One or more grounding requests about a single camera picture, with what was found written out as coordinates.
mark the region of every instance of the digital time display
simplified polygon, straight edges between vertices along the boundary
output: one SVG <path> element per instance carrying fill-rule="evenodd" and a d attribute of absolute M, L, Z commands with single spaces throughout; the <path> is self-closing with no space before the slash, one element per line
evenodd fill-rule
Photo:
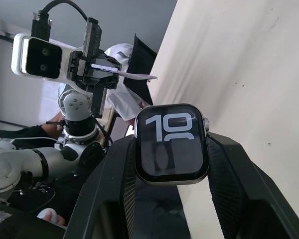
<path fill-rule="evenodd" d="M 145 108 L 136 119 L 136 168 L 152 183 L 188 184 L 209 166 L 203 117 L 192 105 Z"/>

